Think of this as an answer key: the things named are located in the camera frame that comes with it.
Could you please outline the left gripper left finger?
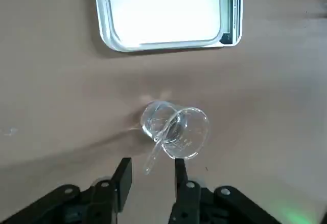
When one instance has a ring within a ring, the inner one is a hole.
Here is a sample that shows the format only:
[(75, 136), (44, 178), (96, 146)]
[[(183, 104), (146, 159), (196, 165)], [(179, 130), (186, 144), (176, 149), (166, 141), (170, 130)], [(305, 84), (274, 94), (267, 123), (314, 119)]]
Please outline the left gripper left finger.
[(132, 159), (122, 158), (112, 177), (88, 189), (62, 185), (5, 219), (4, 223), (117, 223), (132, 185)]

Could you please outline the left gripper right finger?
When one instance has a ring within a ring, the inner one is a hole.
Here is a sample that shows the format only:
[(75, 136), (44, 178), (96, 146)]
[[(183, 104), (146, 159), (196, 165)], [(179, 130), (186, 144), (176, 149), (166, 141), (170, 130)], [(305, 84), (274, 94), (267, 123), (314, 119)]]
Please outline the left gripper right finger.
[(211, 192), (190, 180), (183, 159), (175, 160), (175, 193), (169, 223), (279, 223), (232, 186)]

